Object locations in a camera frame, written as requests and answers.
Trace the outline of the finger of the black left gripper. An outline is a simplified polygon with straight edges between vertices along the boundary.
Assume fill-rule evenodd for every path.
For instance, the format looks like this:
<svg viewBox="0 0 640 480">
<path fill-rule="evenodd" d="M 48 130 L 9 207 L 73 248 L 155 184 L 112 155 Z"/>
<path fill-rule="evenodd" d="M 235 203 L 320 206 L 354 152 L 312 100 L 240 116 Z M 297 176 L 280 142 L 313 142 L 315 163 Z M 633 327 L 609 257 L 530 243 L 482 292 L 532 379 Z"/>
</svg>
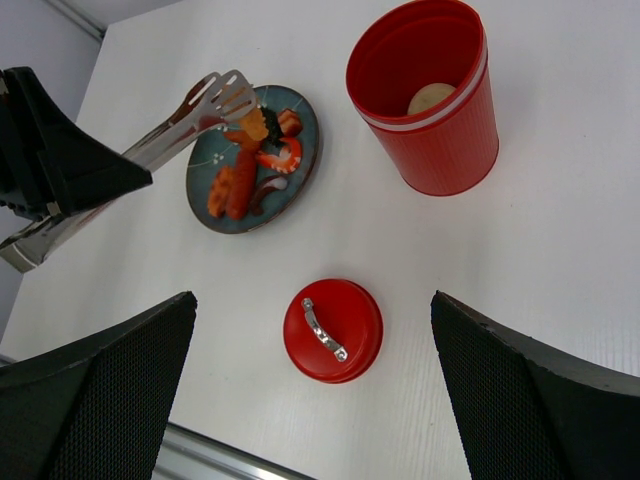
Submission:
<svg viewBox="0 0 640 480">
<path fill-rule="evenodd" d="M 151 173 L 93 139 L 34 71 L 1 72 L 1 205 L 29 220 L 68 218 L 152 183 Z"/>
</svg>

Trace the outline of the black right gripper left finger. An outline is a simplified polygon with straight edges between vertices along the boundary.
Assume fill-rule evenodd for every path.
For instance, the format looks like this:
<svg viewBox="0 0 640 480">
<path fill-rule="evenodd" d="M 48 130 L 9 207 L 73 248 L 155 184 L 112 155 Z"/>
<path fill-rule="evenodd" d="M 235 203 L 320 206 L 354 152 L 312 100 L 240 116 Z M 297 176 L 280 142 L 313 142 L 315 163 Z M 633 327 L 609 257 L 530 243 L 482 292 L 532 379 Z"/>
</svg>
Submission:
<svg viewBox="0 0 640 480">
<path fill-rule="evenodd" d="M 187 357 L 197 300 L 1 369 L 4 479 L 149 479 Z"/>
</svg>

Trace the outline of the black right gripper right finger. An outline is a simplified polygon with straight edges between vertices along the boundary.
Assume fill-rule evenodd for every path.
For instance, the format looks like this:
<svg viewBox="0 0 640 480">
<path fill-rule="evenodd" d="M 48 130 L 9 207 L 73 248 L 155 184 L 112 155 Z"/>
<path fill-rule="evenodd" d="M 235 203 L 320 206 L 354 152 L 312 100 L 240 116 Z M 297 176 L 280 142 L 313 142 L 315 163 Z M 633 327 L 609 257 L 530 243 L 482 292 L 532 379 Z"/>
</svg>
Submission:
<svg viewBox="0 0 640 480">
<path fill-rule="evenodd" d="M 431 326 L 474 479 L 636 479 L 639 380 L 501 325 L 444 292 Z"/>
</svg>

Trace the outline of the red sausage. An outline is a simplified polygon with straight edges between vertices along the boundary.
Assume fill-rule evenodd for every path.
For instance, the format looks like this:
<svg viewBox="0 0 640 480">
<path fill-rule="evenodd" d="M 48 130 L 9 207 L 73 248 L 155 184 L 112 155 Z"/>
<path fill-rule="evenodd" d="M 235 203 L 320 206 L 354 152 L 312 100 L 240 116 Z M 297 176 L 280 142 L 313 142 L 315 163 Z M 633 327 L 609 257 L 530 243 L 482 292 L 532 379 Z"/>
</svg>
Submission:
<svg viewBox="0 0 640 480">
<path fill-rule="evenodd" d="M 253 195 L 256 175 L 255 154 L 248 150 L 240 150 L 236 157 L 234 180 L 226 205 L 226 213 L 233 220 L 241 220 L 246 216 Z"/>
</svg>

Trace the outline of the white steamed bun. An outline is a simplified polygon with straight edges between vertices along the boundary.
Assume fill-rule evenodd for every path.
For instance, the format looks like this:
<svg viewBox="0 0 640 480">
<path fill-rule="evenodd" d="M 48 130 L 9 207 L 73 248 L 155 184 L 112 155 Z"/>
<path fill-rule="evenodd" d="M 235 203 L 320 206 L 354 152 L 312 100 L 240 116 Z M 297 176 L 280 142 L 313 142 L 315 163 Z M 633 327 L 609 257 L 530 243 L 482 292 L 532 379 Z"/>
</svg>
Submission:
<svg viewBox="0 0 640 480">
<path fill-rule="evenodd" d="M 455 92 L 456 88 L 446 83 L 431 83 L 417 91 L 409 102 L 408 115 L 416 115 L 429 110 Z"/>
</svg>

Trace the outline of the fried battered food piece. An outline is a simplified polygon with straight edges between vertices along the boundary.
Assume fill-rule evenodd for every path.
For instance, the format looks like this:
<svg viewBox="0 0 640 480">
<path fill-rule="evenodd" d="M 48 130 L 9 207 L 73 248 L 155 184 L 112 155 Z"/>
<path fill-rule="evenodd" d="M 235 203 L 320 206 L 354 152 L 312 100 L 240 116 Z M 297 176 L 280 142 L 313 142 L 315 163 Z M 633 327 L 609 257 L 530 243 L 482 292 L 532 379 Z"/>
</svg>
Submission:
<svg viewBox="0 0 640 480">
<path fill-rule="evenodd" d="M 259 99 L 256 99 L 255 105 L 238 121 L 238 124 L 253 141 L 261 142 L 266 139 L 269 130 L 266 126 Z"/>
</svg>

